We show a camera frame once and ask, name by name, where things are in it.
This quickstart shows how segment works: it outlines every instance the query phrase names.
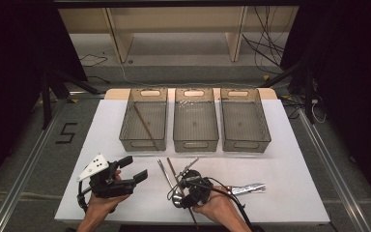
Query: metal tongs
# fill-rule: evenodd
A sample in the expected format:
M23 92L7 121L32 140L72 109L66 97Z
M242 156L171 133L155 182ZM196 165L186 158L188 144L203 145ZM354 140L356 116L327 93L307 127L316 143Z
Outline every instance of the metal tongs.
M234 195L241 195L245 193L257 193L257 192L263 192L266 190L265 184L251 184L244 187L227 187L229 193L233 193Z

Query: white table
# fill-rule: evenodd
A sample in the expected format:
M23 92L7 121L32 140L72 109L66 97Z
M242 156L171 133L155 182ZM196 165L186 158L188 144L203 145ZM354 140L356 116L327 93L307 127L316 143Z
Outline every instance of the white table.
M188 210L175 208L166 198L170 190L157 159L161 159L172 181L166 158L169 157L179 173L199 156L192 169L205 177L213 177L225 185L244 186L265 183L265 193L250 193L239 196L245 211L253 223L326 224L329 218L318 191L312 181L295 139L282 103L279 100L263 100L264 111L272 142L264 154L232 154L222 152L219 104L216 113L220 140L215 153L177 154L174 152L173 115L174 99L169 95L167 121L167 150L165 152L127 153L119 140L127 101L102 100L89 129L83 148L65 194L55 216L64 222L77 222L84 218L76 196L77 176L97 155L102 153L109 161L133 156L133 163L122 169L122 178L131 177L148 169L147 180L138 184L134 194L119 204L116 212L106 221L122 224L193 224ZM213 224L202 215L195 214L199 224Z

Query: gray floor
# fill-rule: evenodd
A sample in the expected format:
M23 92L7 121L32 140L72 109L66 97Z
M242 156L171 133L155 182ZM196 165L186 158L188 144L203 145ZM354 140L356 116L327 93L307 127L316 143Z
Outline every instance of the gray floor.
M254 67L252 61L255 55L245 43L242 45L239 62L230 62L225 40L222 35L218 34L138 35L134 39L128 57L128 60L132 62L130 64L126 62L123 66L116 63L107 37L92 36L93 38L90 36L83 38L72 36L72 38L79 55L97 54L108 58L106 62L85 68L88 76L96 76L90 77L89 83L102 90L139 86L139 83L161 84L168 87L184 86L187 83L194 83L192 85L195 86L210 84L212 87L239 86L238 84L257 86L264 82L263 76L267 74ZM93 40L98 41L96 46L90 46ZM180 45L184 40L187 41L187 45ZM261 64L260 57L257 61L257 64ZM278 68L269 66L264 61L262 65L271 71L279 71ZM287 95L287 83L289 79L278 83L274 86L275 92L278 95ZM75 86L69 87L73 92L80 91ZM43 152L5 226L5 231L63 231L68 226L76 226L66 225L53 218L91 126L100 98L73 95L71 99L76 101L68 101L61 108ZM292 106L287 106L287 116L291 115L294 110ZM71 143L56 143L69 139L68 136L60 134L66 123L76 123L76 125L67 127L67 131L74 132L75 136ZM303 122L297 118L291 119L290 123L332 223L338 231L357 231ZM13 154L6 158L0 168L0 206L12 189L24 163L43 132L42 124L43 106L38 101L13 147ZM317 123L316 128L334 162L340 167L344 180L371 227L371 188L369 184L357 164L349 161L348 150L342 143L335 126L326 120L323 124ZM262 226L266 231L334 231L330 225L264 224ZM118 231L118 226L104 224L98 231Z

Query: human hand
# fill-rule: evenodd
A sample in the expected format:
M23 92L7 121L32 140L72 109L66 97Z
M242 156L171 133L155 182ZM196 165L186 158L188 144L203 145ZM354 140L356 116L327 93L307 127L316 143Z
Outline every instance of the human hand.
M223 187L214 188L227 192ZM231 199L219 192L212 190L208 202L204 205L193 206L192 211L223 224L230 231L251 231L239 215Z
M116 170L115 178L121 181L121 170ZM104 221L106 216L114 210L119 203L126 200L130 195L122 195L110 198L95 197L92 193L89 200L89 208L87 209L86 216L77 228L78 232L95 231L96 228Z

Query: gray plastic storage bin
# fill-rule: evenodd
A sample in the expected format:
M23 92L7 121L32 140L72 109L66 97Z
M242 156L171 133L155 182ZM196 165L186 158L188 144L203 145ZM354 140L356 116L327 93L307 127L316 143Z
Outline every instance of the gray plastic storage bin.
M173 140L178 153L216 151L213 89L176 89Z
M165 151L167 89L131 89L120 140L127 152Z
M224 152L264 153L271 142L258 89L221 89Z

